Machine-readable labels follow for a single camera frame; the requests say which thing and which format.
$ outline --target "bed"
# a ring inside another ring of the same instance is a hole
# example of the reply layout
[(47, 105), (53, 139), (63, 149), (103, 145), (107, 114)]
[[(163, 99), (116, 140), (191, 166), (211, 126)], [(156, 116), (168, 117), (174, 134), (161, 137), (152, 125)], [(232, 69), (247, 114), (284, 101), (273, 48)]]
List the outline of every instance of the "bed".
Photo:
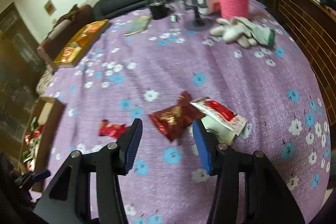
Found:
[[(143, 135), (134, 167), (119, 177), (129, 223), (205, 223), (215, 178), (202, 170), (192, 134), (186, 130), (171, 143), (148, 117), (174, 105), (187, 90), (194, 99), (209, 96), (248, 120), (232, 147), (264, 151), (306, 223), (312, 220), (329, 179), (325, 106), (310, 63), (294, 40), (258, 2), (250, 0), (249, 8), (251, 21), (275, 29), (274, 49), (243, 49), (206, 31), (187, 31), (183, 23), (189, 13), (177, 23), (168, 17), (151, 21), (146, 31), (129, 37), (124, 36), (127, 26), (149, 10), (111, 19), (80, 64), (59, 69), (45, 92), (67, 104), (50, 153), (52, 176), (71, 151), (95, 152), (113, 141), (98, 135), (102, 119), (131, 125), (140, 118)], [(91, 176), (92, 218), (98, 214), (95, 193)], [(243, 203), (240, 191), (237, 223), (243, 220)]]

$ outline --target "cardboard box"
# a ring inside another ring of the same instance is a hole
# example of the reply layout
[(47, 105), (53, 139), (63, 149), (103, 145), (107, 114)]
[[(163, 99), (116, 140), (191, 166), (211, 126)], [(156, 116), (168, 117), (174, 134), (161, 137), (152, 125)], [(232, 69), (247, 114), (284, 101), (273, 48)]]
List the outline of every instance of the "cardboard box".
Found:
[[(59, 121), (63, 115), (65, 105), (54, 97), (41, 96), (30, 115), (27, 130), (30, 130), (30, 123), (34, 117), (38, 118), (38, 123), (43, 124), (41, 142), (38, 148), (37, 157), (35, 158), (35, 172), (41, 172), (48, 167), (49, 153), (51, 145), (58, 128)], [(44, 181), (35, 183), (32, 187), (33, 191), (42, 192)]]
[[(86, 55), (86, 53), (90, 50), (92, 45), (97, 41), (99, 36), (105, 32), (105, 30), (111, 25), (107, 19), (102, 21), (97, 21), (103, 23), (103, 25), (95, 32), (90, 32), (88, 35), (84, 38), (81, 38), (82, 32), (90, 25), (94, 24), (95, 22), (92, 22), (90, 24), (85, 25), (82, 29), (80, 29), (71, 39), (70, 41), (65, 45), (65, 47), (61, 50), (61, 52), (57, 55), (57, 57), (54, 60), (54, 64), (57, 65), (59, 68), (74, 68), (77, 66), (79, 61)], [(63, 62), (63, 53), (65, 48), (69, 48), (70, 45), (73, 42), (80, 41), (82, 44), (81, 49), (77, 52), (77, 55), (72, 61), (65, 61)]]

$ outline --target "red snack wrapper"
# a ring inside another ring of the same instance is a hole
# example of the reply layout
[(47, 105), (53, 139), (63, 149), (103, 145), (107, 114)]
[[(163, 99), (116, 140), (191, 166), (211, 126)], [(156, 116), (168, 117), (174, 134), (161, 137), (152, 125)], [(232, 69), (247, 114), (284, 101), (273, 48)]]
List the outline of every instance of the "red snack wrapper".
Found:
[(211, 107), (212, 109), (216, 110), (220, 115), (222, 115), (227, 121), (231, 121), (232, 118), (235, 116), (235, 114), (226, 108), (225, 106), (222, 106), (218, 102), (214, 100), (208, 100), (204, 102), (207, 106)]
[(125, 131), (125, 123), (122, 125), (118, 125), (116, 123), (110, 123), (108, 120), (102, 120), (100, 122), (99, 136), (110, 136), (117, 139)]
[(32, 138), (33, 138), (33, 137), (32, 137), (31, 132), (26, 133), (26, 135), (25, 135), (25, 142), (26, 142), (27, 145), (29, 145), (30, 140), (31, 140)]
[(149, 114), (158, 130), (171, 142), (181, 137), (184, 129), (192, 124), (194, 119), (204, 117), (199, 110), (189, 102), (191, 95), (184, 91), (179, 96), (177, 105)]

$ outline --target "blue flower pattern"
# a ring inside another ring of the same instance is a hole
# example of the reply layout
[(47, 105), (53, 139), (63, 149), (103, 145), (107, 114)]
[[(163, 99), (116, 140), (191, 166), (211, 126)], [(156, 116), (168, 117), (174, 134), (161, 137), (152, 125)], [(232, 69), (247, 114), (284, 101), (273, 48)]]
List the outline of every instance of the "blue flower pattern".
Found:
[(322, 108), (318, 107), (317, 108), (317, 113), (320, 117), (322, 117), (323, 116)]
[(115, 77), (114, 77), (114, 83), (116, 85), (119, 85), (119, 84), (121, 84), (124, 81), (124, 79), (125, 79), (125, 75), (123, 75), (123, 74), (115, 75)]
[(131, 109), (131, 101), (130, 100), (121, 100), (120, 108), (122, 110), (130, 110)]
[(197, 73), (193, 77), (193, 84), (194, 85), (203, 85), (205, 83), (205, 74), (204, 73)]
[(314, 101), (310, 101), (309, 106), (312, 110), (316, 110), (316, 108), (317, 108), (317, 105), (315, 104)]
[(298, 102), (300, 99), (299, 93), (297, 90), (289, 90), (287, 92), (287, 97), (292, 101), (292, 102)]
[(285, 55), (285, 50), (282, 47), (276, 48), (275, 55), (278, 57), (283, 57)]
[(152, 215), (148, 218), (148, 224), (161, 224), (162, 218), (158, 215)]
[(148, 174), (148, 164), (144, 160), (136, 160), (134, 162), (134, 170), (141, 176)]
[(306, 115), (306, 125), (311, 127), (311, 126), (314, 125), (314, 123), (315, 123), (314, 114), (311, 113), (311, 112), (307, 113), (307, 115)]
[(313, 176), (313, 180), (311, 181), (310, 187), (315, 189), (317, 187), (317, 185), (319, 184), (319, 178), (320, 178), (320, 174), (315, 174)]
[(327, 148), (325, 149), (324, 153), (323, 153), (323, 156), (324, 156), (325, 158), (328, 158), (328, 157), (329, 157), (329, 153), (330, 153), (330, 149), (329, 149), (329, 147), (327, 147)]
[(133, 221), (133, 224), (146, 224), (146, 221), (143, 218), (138, 218)]
[(180, 150), (170, 147), (163, 150), (163, 159), (168, 164), (178, 164), (182, 159), (182, 156), (180, 154)]
[(142, 116), (143, 114), (143, 109), (141, 107), (136, 107), (134, 109), (132, 109), (131, 111), (131, 117), (133, 119), (138, 119)]
[(96, 74), (95, 74), (94, 77), (95, 77), (96, 79), (101, 79), (102, 76), (103, 76), (103, 73), (102, 73), (101, 71), (98, 71), (98, 72), (96, 72)]
[(295, 144), (287, 143), (286, 146), (282, 148), (281, 158), (283, 160), (290, 160), (293, 157), (295, 151)]
[(167, 46), (167, 45), (169, 45), (169, 42), (167, 40), (162, 40), (162, 41), (158, 42), (158, 45), (159, 46)]

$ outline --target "white snack wrapper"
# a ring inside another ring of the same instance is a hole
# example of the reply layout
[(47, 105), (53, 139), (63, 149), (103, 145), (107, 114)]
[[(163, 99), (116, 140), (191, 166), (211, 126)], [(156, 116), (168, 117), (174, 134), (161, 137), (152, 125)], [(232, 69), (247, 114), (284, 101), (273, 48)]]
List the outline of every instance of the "white snack wrapper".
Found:
[(226, 120), (222, 114), (205, 104), (205, 102), (209, 100), (211, 99), (208, 97), (199, 98), (191, 101), (190, 104), (206, 114), (201, 120), (207, 131), (214, 133), (220, 143), (230, 145), (234, 137), (240, 135), (247, 120), (234, 112), (234, 117), (230, 121)]

